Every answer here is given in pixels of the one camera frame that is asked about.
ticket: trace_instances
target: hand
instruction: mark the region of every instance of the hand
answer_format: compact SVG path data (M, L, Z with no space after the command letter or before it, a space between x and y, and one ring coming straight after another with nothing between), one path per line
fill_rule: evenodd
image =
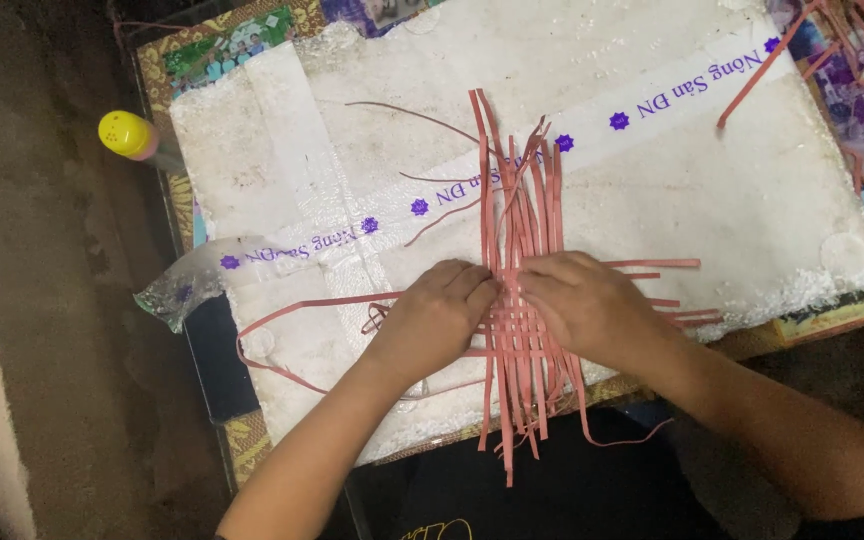
M362 361L378 362L404 391L469 349L499 290L484 266L457 259L438 262L391 307Z
M642 376L670 346L690 343L628 277L582 251L524 258L518 283L562 347L606 367Z

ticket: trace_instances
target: right hand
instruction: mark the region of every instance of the right hand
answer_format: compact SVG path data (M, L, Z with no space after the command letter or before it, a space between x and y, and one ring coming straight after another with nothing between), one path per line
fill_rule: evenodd
M524 258L518 283L558 343L588 361L644 376L670 347L690 346L628 277L582 251Z

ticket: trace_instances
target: left hand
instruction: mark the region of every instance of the left hand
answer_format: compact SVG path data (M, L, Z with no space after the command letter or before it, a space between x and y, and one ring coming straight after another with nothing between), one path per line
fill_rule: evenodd
M375 362L404 391L462 357L498 298L488 268L464 260L438 262L389 311L360 362Z

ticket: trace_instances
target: black shirt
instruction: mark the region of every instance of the black shirt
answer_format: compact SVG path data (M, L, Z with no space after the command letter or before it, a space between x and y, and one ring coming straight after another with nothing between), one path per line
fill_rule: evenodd
M599 442L637 440L640 424L610 408L588 410ZM595 447L577 413L549 420L549 438L513 455L513 487L491 452L499 433L422 454L409 485L396 537L409 540L485 538L728 538L695 498L679 462L661 438ZM806 521L797 537L864 537L864 518Z

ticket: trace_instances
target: bottle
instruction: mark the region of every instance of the bottle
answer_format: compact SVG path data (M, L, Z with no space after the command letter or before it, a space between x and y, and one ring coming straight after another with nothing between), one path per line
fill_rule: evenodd
M173 174L185 174L183 154L175 141L162 137L145 118L113 110L99 121L99 139L109 150Z

